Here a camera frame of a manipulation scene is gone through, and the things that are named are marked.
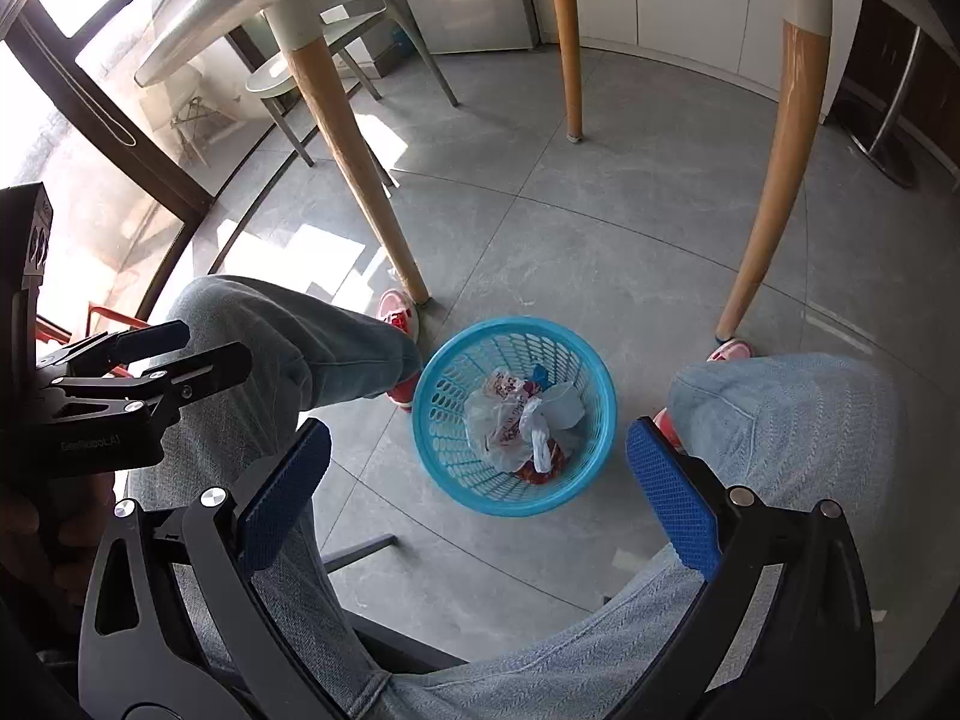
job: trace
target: white plastic bag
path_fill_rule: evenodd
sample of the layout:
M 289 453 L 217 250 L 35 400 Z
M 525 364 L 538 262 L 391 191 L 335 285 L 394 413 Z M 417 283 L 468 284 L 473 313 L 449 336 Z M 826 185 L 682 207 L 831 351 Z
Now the white plastic bag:
M 464 401 L 464 423 L 473 453 L 504 473 L 519 470 L 530 459 L 530 445 L 520 437 L 525 392 L 505 398 L 477 389 Z
M 550 447 L 547 440 L 550 428 L 547 427 L 544 405 L 539 397 L 530 398 L 520 415 L 520 437 L 533 447 L 534 470 L 537 473 L 549 473 L 553 466 Z
M 549 474 L 554 452 L 550 436 L 561 457 L 570 457 L 577 440 L 565 428 L 584 415 L 584 407 L 572 383 L 551 386 L 541 394 L 539 385 L 498 367 L 480 389 L 464 401 L 464 424 L 473 453 L 504 473 L 515 473 L 533 459 L 538 474 Z

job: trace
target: hand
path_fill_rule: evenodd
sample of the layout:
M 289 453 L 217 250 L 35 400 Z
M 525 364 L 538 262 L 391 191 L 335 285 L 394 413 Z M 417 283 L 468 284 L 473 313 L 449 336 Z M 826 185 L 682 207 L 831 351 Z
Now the hand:
M 83 510 L 61 523 L 59 542 L 74 547 L 77 560 L 55 565 L 54 584 L 66 593 L 67 600 L 81 605 L 93 569 L 100 536 L 113 509 L 113 474 L 102 473 L 83 477 L 88 488 L 88 502 Z M 22 495 L 0 487 L 0 562 L 17 579 L 26 579 L 25 565 L 16 544 L 16 536 L 37 532 L 40 517 L 37 509 Z

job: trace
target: bolt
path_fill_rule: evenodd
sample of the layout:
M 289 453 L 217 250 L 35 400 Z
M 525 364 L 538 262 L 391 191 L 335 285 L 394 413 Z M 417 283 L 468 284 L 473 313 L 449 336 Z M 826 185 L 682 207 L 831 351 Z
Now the bolt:
M 209 490 L 204 490 L 203 495 L 200 495 L 200 504 L 208 509 L 212 509 L 214 506 L 222 504 L 226 498 L 227 490 L 223 488 L 210 488 Z
M 735 506 L 752 506 L 756 499 L 754 492 L 747 488 L 732 488 L 730 491 L 730 500 Z
M 840 508 L 840 504 L 838 504 L 836 501 L 832 501 L 827 498 L 826 501 L 820 502 L 820 513 L 824 517 L 837 519 L 837 517 L 840 517 L 840 514 L 843 514 L 843 509 Z
M 124 498 L 122 501 L 117 501 L 117 505 L 113 507 L 113 516 L 129 517 L 134 509 L 136 509 L 136 503 L 133 503 L 133 498 Z

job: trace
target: blue plastic basket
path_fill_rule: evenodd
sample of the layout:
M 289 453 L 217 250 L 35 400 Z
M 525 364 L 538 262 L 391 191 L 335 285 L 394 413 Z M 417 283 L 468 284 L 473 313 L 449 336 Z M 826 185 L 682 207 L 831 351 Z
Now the blue plastic basket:
M 530 378 L 534 365 L 551 383 L 576 384 L 586 415 L 580 447 L 557 478 L 531 485 L 477 458 L 467 442 L 464 400 L 496 367 Z M 535 317 L 490 319 L 445 343 L 416 386 L 414 440 L 427 471 L 455 500 L 484 514 L 529 517 L 583 490 L 607 459 L 616 432 L 616 394 L 603 361 L 575 333 Z

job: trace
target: blue jeans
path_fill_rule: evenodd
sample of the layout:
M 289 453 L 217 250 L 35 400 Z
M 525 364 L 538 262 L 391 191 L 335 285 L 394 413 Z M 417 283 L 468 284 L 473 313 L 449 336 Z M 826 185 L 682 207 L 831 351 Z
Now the blue jeans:
M 192 332 L 181 354 L 239 340 L 253 351 L 253 372 L 242 386 L 184 410 L 164 437 L 166 460 L 131 474 L 130 493 L 147 509 L 181 506 L 210 485 L 232 483 L 250 461 L 288 445 L 302 410 L 380 394 L 421 365 L 397 329 L 253 279 L 197 279 L 172 316 Z M 809 510 L 824 497 L 839 501 L 869 569 L 898 424 L 885 378 L 826 355 L 701 362 L 675 376 L 668 406 L 685 447 L 724 485 L 747 485 L 773 506 Z M 229 668 L 189 569 L 179 579 L 205 650 Z M 664 645 L 701 581 L 668 545 L 616 598 L 568 630 L 424 676 L 379 668 L 350 630 L 320 563 L 310 507 L 253 584 L 351 717 L 517 720 L 603 717 Z M 715 683 L 742 669 L 775 582 L 768 569 Z

